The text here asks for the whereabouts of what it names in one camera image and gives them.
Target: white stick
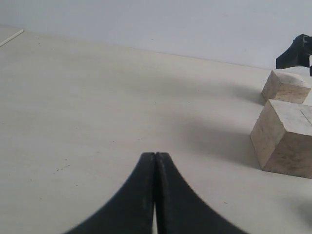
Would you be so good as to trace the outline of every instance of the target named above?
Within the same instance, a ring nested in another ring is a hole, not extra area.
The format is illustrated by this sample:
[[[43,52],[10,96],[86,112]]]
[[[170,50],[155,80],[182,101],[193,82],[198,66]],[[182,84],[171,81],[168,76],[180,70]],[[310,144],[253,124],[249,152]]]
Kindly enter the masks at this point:
[[[15,33],[14,35],[10,36],[8,39],[4,40],[3,42],[0,42],[0,47],[5,45],[9,41],[13,40],[14,38],[16,38],[18,35],[22,34],[23,32],[24,32],[24,30],[21,29],[17,33]]]

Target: tabletop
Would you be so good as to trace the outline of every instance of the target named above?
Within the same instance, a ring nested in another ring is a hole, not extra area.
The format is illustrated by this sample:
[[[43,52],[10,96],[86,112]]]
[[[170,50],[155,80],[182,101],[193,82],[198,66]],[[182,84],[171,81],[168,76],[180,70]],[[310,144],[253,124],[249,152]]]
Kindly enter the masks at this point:
[[[69,230],[161,151],[250,234],[311,233],[311,180],[260,170],[250,140],[269,73],[24,32],[0,48],[0,232]]]

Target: white wall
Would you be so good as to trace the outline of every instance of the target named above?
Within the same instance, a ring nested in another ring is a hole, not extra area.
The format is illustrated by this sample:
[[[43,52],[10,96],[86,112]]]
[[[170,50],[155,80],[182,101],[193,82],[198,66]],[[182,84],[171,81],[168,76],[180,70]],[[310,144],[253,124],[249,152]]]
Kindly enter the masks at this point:
[[[0,24],[274,68],[295,36],[312,35],[311,9],[311,0],[0,0]]]

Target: wooden block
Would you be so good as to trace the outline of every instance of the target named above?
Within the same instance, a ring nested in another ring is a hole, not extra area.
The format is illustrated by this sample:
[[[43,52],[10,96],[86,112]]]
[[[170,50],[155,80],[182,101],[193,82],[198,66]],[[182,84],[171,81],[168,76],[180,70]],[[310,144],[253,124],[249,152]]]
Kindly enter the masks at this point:
[[[262,90],[265,100],[274,99],[302,104],[311,87],[297,74],[271,71]]]
[[[268,100],[251,139],[264,171],[312,178],[312,107]]]

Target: light wooden cube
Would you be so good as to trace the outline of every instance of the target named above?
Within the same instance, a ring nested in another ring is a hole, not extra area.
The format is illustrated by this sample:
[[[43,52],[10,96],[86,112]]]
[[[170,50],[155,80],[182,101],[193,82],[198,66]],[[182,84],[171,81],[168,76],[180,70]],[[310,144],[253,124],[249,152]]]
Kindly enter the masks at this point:
[[[265,100],[274,99],[302,104],[311,87],[297,74],[271,71],[262,90]]]
[[[268,100],[251,139],[264,171],[312,178],[312,107]]]

